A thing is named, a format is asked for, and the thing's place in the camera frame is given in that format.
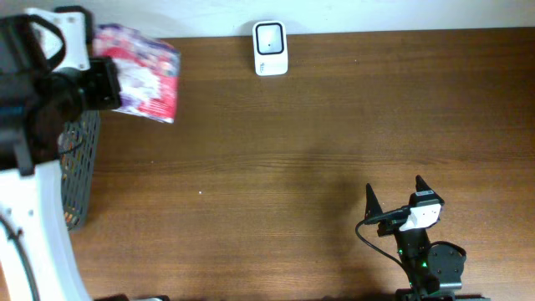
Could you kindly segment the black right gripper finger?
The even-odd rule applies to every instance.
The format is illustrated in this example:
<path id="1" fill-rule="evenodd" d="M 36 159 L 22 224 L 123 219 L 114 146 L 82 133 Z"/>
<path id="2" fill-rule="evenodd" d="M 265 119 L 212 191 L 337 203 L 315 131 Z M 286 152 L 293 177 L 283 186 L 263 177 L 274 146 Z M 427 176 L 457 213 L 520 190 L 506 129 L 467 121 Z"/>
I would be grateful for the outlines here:
<path id="1" fill-rule="evenodd" d="M 369 220 L 379 217 L 383 214 L 377 196 L 372 186 L 367 183 L 365 186 L 366 207 L 364 212 L 364 219 Z"/>
<path id="2" fill-rule="evenodd" d="M 409 205 L 429 206 L 435 204 L 443 206 L 445 202 L 420 175 L 417 175 L 415 177 L 415 192 L 410 195 Z"/>

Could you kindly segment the red purple tissue pack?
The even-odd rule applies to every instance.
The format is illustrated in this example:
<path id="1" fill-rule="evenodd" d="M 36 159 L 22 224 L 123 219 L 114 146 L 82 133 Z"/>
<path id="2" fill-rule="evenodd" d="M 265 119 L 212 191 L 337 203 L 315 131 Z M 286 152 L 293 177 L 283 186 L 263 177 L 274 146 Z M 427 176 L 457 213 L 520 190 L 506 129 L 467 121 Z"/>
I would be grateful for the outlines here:
<path id="1" fill-rule="evenodd" d="M 94 55 L 112 58 L 118 69 L 117 112 L 167 124 L 175 121 L 181 68 L 177 49 L 117 23 L 99 25 L 92 46 Z"/>

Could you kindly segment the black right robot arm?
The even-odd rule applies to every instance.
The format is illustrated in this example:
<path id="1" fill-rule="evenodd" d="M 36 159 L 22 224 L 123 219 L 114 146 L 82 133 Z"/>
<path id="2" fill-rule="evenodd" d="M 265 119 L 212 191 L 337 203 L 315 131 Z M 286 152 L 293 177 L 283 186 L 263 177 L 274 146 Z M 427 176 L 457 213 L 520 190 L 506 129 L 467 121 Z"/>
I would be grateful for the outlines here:
<path id="1" fill-rule="evenodd" d="M 365 186 L 364 219 L 355 226 L 361 242 L 401 267 L 408 288 L 395 291 L 395 300 L 484 300 L 480 294 L 459 295 L 466 250 L 446 241 L 431 242 L 427 230 L 440 221 L 445 201 L 423 180 L 415 177 L 415 192 L 407 205 L 383 211 L 370 184 Z M 363 226 L 376 225 L 379 237 L 392 236 L 396 241 L 394 257 L 360 234 Z"/>

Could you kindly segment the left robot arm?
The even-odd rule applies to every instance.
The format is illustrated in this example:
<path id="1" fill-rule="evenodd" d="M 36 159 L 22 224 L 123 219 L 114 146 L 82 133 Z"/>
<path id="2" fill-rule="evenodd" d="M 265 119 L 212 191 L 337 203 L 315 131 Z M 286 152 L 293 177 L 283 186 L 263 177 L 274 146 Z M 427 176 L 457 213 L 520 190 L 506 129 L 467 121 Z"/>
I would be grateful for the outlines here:
<path id="1" fill-rule="evenodd" d="M 68 227 L 82 217 L 99 112 L 120 107 L 117 69 L 90 57 L 81 7 L 1 21 L 1 267 L 12 300 L 86 300 Z"/>

